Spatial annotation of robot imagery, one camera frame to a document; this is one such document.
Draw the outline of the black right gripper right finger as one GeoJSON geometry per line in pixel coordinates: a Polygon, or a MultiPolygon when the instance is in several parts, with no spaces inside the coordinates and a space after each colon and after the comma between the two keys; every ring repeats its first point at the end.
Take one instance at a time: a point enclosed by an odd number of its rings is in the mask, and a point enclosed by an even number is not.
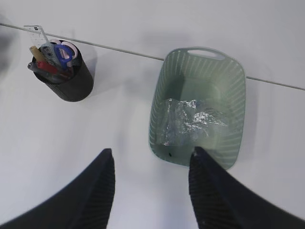
{"type": "Polygon", "coordinates": [[[200,229],[303,229],[305,221],[266,201],[196,146],[189,195],[200,229]]]}

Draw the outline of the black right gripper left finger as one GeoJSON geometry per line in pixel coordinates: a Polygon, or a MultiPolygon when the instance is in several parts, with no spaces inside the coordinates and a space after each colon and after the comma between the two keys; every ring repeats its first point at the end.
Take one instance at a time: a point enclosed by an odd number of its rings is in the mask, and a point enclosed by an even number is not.
{"type": "Polygon", "coordinates": [[[114,159],[112,150],[107,148],[66,187],[1,228],[105,229],[114,194],[114,159]]]}

